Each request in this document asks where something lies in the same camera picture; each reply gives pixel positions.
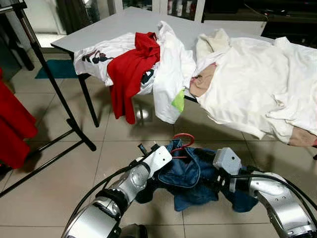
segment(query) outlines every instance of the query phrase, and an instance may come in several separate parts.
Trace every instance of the red clothes hanger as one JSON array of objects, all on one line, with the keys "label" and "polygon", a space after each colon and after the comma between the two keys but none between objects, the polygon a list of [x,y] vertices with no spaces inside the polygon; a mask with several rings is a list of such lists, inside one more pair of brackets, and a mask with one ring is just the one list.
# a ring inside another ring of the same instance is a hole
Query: red clothes hanger
[{"label": "red clothes hanger", "polygon": [[[186,145],[182,145],[182,147],[180,148],[176,148],[176,149],[173,149],[170,153],[173,154],[175,151],[179,151],[179,150],[184,150],[185,147],[188,147],[190,145],[192,145],[194,142],[195,142],[195,138],[193,135],[191,134],[188,134],[188,133],[179,133],[179,134],[176,134],[174,135],[173,139],[177,139],[179,137],[189,137],[190,138],[190,142]],[[184,158],[187,158],[187,156],[173,156],[173,159],[174,158],[177,158],[177,159],[184,159]]]}]

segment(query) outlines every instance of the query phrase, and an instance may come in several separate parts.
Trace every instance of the white cloth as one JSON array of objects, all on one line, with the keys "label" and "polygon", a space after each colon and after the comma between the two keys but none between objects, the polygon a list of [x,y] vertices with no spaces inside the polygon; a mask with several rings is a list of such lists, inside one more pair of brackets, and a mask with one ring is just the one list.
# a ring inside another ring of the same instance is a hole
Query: white cloth
[{"label": "white cloth", "polygon": [[172,102],[183,89],[189,88],[196,64],[193,52],[185,50],[166,22],[161,21],[158,28],[160,62],[153,85],[155,114],[161,120],[174,124],[181,112]]},{"label": "white cloth", "polygon": [[291,44],[286,37],[274,43],[289,60],[287,92],[274,97],[280,104],[267,114],[317,135],[317,49]]},{"label": "white cloth", "polygon": [[196,44],[197,60],[201,60],[213,52],[223,51],[228,47],[229,37],[222,28],[216,32],[215,37],[201,34],[198,36]]},{"label": "white cloth", "polygon": [[[74,54],[76,73],[88,73],[102,80],[106,86],[113,85],[107,74],[107,65],[112,58],[134,49],[134,41],[135,34],[127,33],[112,40],[102,41],[94,46],[76,51]],[[102,58],[101,54],[105,54],[107,59]]]},{"label": "white cloth", "polygon": [[195,75],[213,62],[217,68],[210,87],[197,97],[208,116],[259,139],[269,134],[288,143],[293,126],[266,116],[280,106],[274,95],[287,92],[289,59],[283,50],[261,40],[232,38],[228,49],[198,61]]}]

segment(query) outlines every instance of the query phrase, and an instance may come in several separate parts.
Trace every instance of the denim jeans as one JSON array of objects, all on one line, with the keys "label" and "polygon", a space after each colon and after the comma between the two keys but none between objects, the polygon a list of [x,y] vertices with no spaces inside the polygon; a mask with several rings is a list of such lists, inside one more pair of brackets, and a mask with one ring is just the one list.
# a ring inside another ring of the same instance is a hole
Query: denim jeans
[{"label": "denim jeans", "polygon": [[[180,148],[182,141],[175,139],[166,146],[168,151]],[[165,188],[174,195],[175,211],[183,211],[193,205],[218,201],[218,193],[212,186],[216,168],[212,165],[216,151],[186,147],[176,151],[174,156],[187,156],[187,159],[173,159],[148,180],[147,187],[138,193],[136,200],[146,203],[152,200],[157,188]],[[232,203],[236,212],[248,212],[258,202],[243,192],[235,193],[223,189],[221,192]]]}]

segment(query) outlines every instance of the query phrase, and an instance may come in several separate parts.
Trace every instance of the white table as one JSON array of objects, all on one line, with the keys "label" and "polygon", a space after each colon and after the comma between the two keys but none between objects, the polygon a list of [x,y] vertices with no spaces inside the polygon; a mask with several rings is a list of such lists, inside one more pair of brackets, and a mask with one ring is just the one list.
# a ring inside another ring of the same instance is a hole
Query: white table
[{"label": "white table", "polygon": [[[93,46],[101,41],[111,40],[127,32],[157,32],[158,23],[161,20],[167,22],[173,28],[176,36],[184,43],[185,49],[193,50],[194,55],[196,52],[195,45],[197,42],[197,36],[202,33],[212,33],[217,29],[216,27],[213,28],[207,24],[169,15],[161,15],[159,13],[135,7],[129,7],[126,8],[123,13],[117,13],[107,17],[99,22],[65,36],[64,38],[53,42],[51,45],[68,52],[73,57],[74,52],[78,50]],[[273,41],[269,38],[252,36],[239,31],[226,30],[226,32],[229,37],[252,37],[268,42]],[[85,79],[88,77],[88,74],[81,74],[78,76],[93,121],[95,126],[98,127],[99,122],[85,83]],[[188,91],[186,92],[186,98],[196,101],[196,99]]]}]

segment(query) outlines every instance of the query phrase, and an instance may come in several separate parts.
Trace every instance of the red garment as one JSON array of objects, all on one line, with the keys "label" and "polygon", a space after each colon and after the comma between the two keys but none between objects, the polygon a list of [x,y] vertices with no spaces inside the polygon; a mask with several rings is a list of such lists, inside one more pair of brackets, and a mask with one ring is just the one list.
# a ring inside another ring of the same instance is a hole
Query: red garment
[{"label": "red garment", "polygon": [[1,80],[0,68],[0,161],[17,169],[23,165],[30,151],[23,139],[34,137],[37,129],[35,118]]},{"label": "red garment", "polygon": [[113,81],[110,87],[115,118],[125,115],[135,123],[131,98],[140,91],[142,75],[159,61],[159,45],[153,32],[135,34],[135,48],[116,58],[107,67]]}]

